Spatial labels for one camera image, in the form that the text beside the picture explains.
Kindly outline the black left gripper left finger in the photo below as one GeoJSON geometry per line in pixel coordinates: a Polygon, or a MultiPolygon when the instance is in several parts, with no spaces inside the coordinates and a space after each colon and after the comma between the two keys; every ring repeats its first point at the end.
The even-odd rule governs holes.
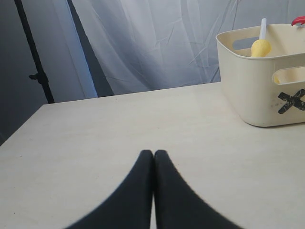
{"type": "Polygon", "coordinates": [[[115,191],[97,208],[68,228],[148,229],[151,223],[153,183],[153,153],[143,150],[115,191]]]}

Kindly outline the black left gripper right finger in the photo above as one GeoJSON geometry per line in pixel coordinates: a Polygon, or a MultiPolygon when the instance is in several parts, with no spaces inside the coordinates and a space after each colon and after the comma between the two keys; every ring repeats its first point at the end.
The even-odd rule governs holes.
{"type": "Polygon", "coordinates": [[[158,229],[239,229],[185,182],[165,150],[154,154],[154,204],[158,229]]]}

